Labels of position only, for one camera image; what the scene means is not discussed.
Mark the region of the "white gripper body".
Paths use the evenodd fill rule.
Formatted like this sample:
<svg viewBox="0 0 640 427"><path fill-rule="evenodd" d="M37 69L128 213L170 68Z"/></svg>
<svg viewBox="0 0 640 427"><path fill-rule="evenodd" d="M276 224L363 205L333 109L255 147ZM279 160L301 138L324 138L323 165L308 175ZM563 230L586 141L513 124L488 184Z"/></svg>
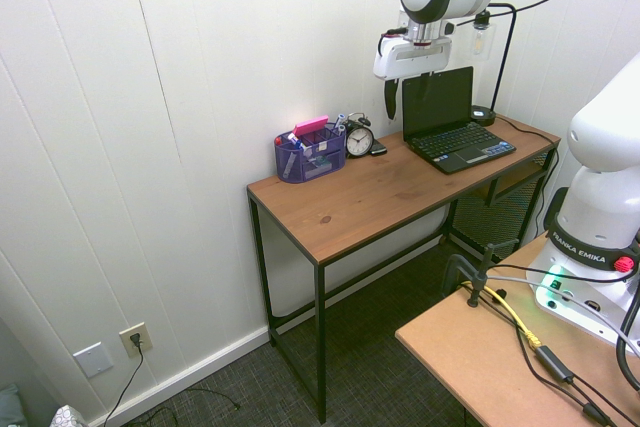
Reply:
<svg viewBox="0 0 640 427"><path fill-rule="evenodd" d="M444 69L451 53L451 39L441 37L427 46L416 46L401 37L384 38L375 56L373 73L385 81L410 78Z"/></svg>

